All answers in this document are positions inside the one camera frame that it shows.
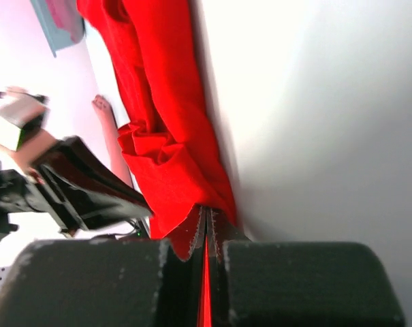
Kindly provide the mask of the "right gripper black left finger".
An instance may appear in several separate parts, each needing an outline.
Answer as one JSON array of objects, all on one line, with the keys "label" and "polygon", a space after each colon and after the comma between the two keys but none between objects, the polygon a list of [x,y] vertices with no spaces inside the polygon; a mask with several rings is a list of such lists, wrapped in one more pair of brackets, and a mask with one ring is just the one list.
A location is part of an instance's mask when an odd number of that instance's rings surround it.
[{"label": "right gripper black left finger", "polygon": [[162,240],[43,240],[0,289],[0,326],[197,326],[206,211]]}]

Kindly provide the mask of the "red t-shirt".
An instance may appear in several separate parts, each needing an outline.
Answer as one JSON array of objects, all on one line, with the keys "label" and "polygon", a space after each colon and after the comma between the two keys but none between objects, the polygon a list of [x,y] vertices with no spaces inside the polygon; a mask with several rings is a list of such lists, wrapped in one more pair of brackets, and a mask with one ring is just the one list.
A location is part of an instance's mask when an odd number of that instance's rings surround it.
[{"label": "red t-shirt", "polygon": [[187,1],[79,1],[100,33],[129,122],[115,131],[166,237],[195,205],[234,223],[236,206],[206,113]]}]

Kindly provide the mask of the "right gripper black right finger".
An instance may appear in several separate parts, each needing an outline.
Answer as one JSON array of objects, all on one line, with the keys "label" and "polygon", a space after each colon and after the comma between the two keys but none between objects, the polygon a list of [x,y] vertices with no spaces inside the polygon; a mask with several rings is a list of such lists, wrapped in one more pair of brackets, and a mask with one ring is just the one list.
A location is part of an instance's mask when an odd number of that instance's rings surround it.
[{"label": "right gripper black right finger", "polygon": [[213,326],[404,326],[376,253],[355,242],[254,242],[205,211]]}]

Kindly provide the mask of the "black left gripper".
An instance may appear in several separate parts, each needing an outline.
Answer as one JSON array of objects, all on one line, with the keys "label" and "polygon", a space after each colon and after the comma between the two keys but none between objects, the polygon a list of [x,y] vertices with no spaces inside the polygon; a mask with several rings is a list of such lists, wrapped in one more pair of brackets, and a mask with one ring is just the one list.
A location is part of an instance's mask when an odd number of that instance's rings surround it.
[{"label": "black left gripper", "polygon": [[48,213],[62,232],[133,220],[142,230],[151,216],[144,196],[107,169],[78,136],[57,141],[38,157],[38,176],[42,183],[0,169],[0,238],[18,229],[9,222],[10,213]]}]

